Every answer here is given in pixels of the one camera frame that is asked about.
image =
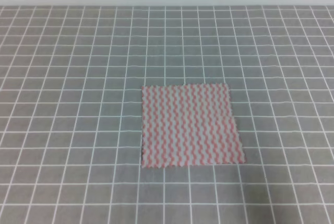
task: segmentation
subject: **white grid line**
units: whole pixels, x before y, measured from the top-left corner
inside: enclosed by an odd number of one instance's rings
[[[79,29],[77,30],[77,35],[76,35],[76,38],[75,38],[75,42],[76,42],[77,39],[78,39],[78,35],[79,35]],[[71,61],[71,59],[72,59],[72,57],[73,57],[73,53],[74,53],[74,48],[73,48],[72,53],[71,53],[71,55],[70,55],[70,61]],[[69,71],[69,68],[66,70],[66,75],[65,75],[65,77],[67,77],[67,75],[68,75],[68,71]],[[83,92],[84,92],[84,91],[81,92],[80,102],[82,101]],[[73,143],[73,137],[74,137],[74,131],[75,131],[76,125],[77,125],[77,118],[75,119],[75,122],[74,122],[74,127],[73,127],[72,136],[71,136],[71,140],[70,140],[70,144],[69,144],[69,146],[72,146],[72,143]],[[58,210],[58,206],[59,206],[59,200],[60,200],[60,197],[61,197],[61,192],[62,192],[63,183],[64,183],[64,179],[65,179],[65,172],[66,172],[66,169],[67,169],[67,164],[68,164],[69,155],[70,155],[70,150],[68,151],[67,156],[66,156],[66,161],[65,161],[65,165],[64,165],[64,171],[63,171],[63,175],[62,175],[61,185],[60,185],[60,187],[59,187],[59,192],[58,192],[58,196],[57,196],[56,206],[55,206],[54,213],[53,213],[53,217],[52,217],[52,224],[54,224],[54,223],[55,223],[55,220],[56,220],[56,215],[57,215],[57,210]]]
[[[148,17],[150,17],[150,7],[148,8]],[[146,65],[147,65],[147,51],[148,51],[148,35],[149,35],[149,21],[147,24],[147,39],[146,39],[146,55],[145,55],[145,75],[144,75],[144,86],[146,85]],[[136,202],[136,217],[135,217],[135,224],[138,224],[138,205],[139,205],[139,182],[140,182],[140,164],[141,164],[141,154],[139,155],[139,166],[138,166],[138,181],[137,181],[137,202]]]
[[[93,44],[95,42],[95,38],[96,38],[96,33],[94,35]],[[103,95],[104,95],[104,90],[102,90],[101,101],[103,100]],[[102,109],[102,103],[101,103],[100,108],[99,108],[99,116],[98,116],[97,127],[99,126],[99,122],[100,122],[101,109]],[[85,194],[83,196],[83,203],[86,203],[86,201],[87,201],[88,184],[89,184],[89,179],[90,179],[90,173],[91,173],[93,158],[94,158],[94,155],[95,155],[94,151],[95,151],[95,145],[96,145],[97,135],[98,135],[98,133],[95,133],[93,147],[92,147],[92,155],[91,155],[91,158],[90,158],[90,166],[89,166],[89,169],[88,169],[87,184],[86,184],[86,188],[85,188]],[[85,211],[85,208],[84,208],[84,205],[83,205],[82,209],[81,209],[81,215],[80,215],[80,221],[79,221],[80,224],[82,223],[82,219],[84,217],[84,211]]]
[[[296,52],[295,52],[295,57],[296,57],[296,60],[297,60],[297,62],[298,62],[298,64],[299,64],[299,60],[298,60],[298,58],[297,58],[297,54],[296,54]],[[296,114],[296,108],[295,108],[295,106],[292,105],[292,107],[293,107],[293,110],[294,110],[294,112],[295,112],[295,114]],[[297,123],[298,123],[299,128],[302,129],[298,117],[297,117]],[[304,137],[303,134],[302,134],[302,139],[303,139],[304,145],[306,146],[306,140],[305,140],[305,137]],[[314,170],[314,166],[313,166],[313,164],[312,164],[311,156],[309,155],[308,149],[306,150],[306,152],[307,152],[307,156],[308,156],[308,158],[309,158],[309,161],[310,161],[310,163],[311,163],[311,168],[312,168],[313,175],[314,175],[314,177],[315,177],[316,183],[318,184],[318,178],[317,178],[316,172],[315,172],[315,170]],[[318,184],[317,186],[318,186],[318,190],[319,190],[319,193],[320,193],[320,196],[321,196],[321,200],[322,200],[323,205],[324,205],[324,209],[325,209],[325,212],[326,212],[326,215],[327,215],[328,222],[331,223],[329,214],[328,214],[328,212],[327,212],[327,208],[326,208],[326,206],[325,206],[324,197],[323,197],[323,194],[322,194],[322,192],[321,192],[321,189],[320,189],[319,184]]]
[[[270,106],[271,106],[271,110],[272,110],[273,115],[274,115],[273,118],[274,118],[274,121],[275,121],[275,125],[276,125],[276,128],[277,128],[277,130],[278,130],[279,127],[278,127],[277,119],[276,119],[276,116],[275,116],[275,113],[274,113],[274,109],[273,109],[273,106],[272,106],[272,103],[271,103],[271,98],[270,98],[270,94],[269,94],[269,90],[268,90],[268,86],[267,86],[267,82],[266,82],[266,80],[264,81],[264,83],[265,83],[265,86],[266,86],[266,89],[267,89],[267,94],[268,94],[268,98],[269,98],[269,103],[270,103]],[[281,137],[281,134],[279,134],[278,136],[279,136],[279,139],[280,139],[281,147],[284,147],[284,145],[283,145],[283,141],[282,141],[282,137]],[[259,150],[259,152],[261,152],[259,142],[258,142],[257,144],[258,144],[258,147],[259,147],[258,150]],[[285,162],[286,162],[286,164],[288,164],[288,159],[287,159],[287,155],[286,155],[286,153],[285,153],[285,149],[283,148],[282,150],[283,150],[283,154],[284,154]],[[291,171],[290,171],[290,167],[288,167],[288,173],[289,173],[290,180],[293,181],[293,180],[292,180]],[[270,197],[269,186],[267,186],[267,189],[268,189],[268,194],[269,194],[269,197]],[[300,207],[299,207],[299,200],[298,200],[297,193],[296,193],[296,189],[295,189],[294,185],[292,185],[292,189],[293,189],[294,197],[295,197],[295,199],[296,199],[297,208],[298,208],[298,212],[299,212],[299,217],[300,217],[301,223],[304,224],[304,221],[303,221],[303,218],[302,218],[302,213],[301,213],[301,210],[300,210]]]
[[[239,48],[238,48],[238,42],[237,42],[237,40],[236,40],[236,45],[237,45],[238,53],[240,53],[240,52],[239,52]],[[244,80],[244,84],[245,84],[245,88],[247,89],[246,80]],[[249,99],[249,95],[248,95],[248,90],[246,91],[246,94],[247,94],[247,97],[248,97],[248,101],[250,101],[250,99]],[[254,127],[254,129],[256,129],[252,109],[250,109],[250,112],[251,112],[250,114],[251,114],[251,116],[252,116],[252,124],[253,124],[253,127]],[[259,140],[258,140],[257,133],[255,133],[255,137],[256,137],[256,143],[257,143],[257,146],[259,147],[260,144],[259,144]],[[260,160],[261,160],[261,164],[262,164],[263,174],[264,174],[264,177],[265,177],[265,182],[268,183],[268,181],[267,181],[267,176],[266,176],[266,170],[265,170],[265,167],[263,166],[264,163],[263,163],[262,153],[260,152],[260,149],[259,149],[259,155],[260,155]],[[269,203],[270,203],[271,214],[272,214],[272,218],[273,218],[273,224],[276,224],[276,218],[275,218],[275,213],[274,213],[274,211],[273,211],[273,207],[272,207],[272,201],[271,201],[271,196],[270,196],[270,191],[269,191],[269,186],[268,186],[268,184],[267,184],[266,188],[267,188],[268,199],[269,199]]]
[[[184,84],[186,84],[186,78],[185,78],[185,59],[184,59],[184,46],[183,46],[183,19],[181,19],[181,33],[182,33],[182,53],[183,53],[183,74],[184,74],[184,78],[183,78],[183,82]],[[190,215],[190,224],[193,224],[193,207],[191,205],[192,203],[192,185],[191,185],[191,180],[190,180],[190,166],[188,166],[187,169],[187,173],[188,173],[188,189],[189,189],[189,215]]]

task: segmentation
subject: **cloth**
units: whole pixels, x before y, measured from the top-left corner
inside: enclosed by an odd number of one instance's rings
[[[226,84],[142,87],[142,167],[244,162]]]

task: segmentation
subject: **pink and white wavy striped cloth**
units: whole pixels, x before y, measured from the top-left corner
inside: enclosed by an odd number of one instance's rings
[[[142,87],[142,167],[244,162],[226,84]]]

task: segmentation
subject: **square fabric swatch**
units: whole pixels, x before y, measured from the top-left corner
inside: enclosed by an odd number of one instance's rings
[[[142,167],[244,162],[226,84],[142,87]]]

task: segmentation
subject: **gray grid mat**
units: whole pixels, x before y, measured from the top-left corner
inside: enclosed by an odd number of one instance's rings
[[[334,7],[0,9],[1,224],[334,222]],[[194,82],[247,164],[141,169],[140,87]]]

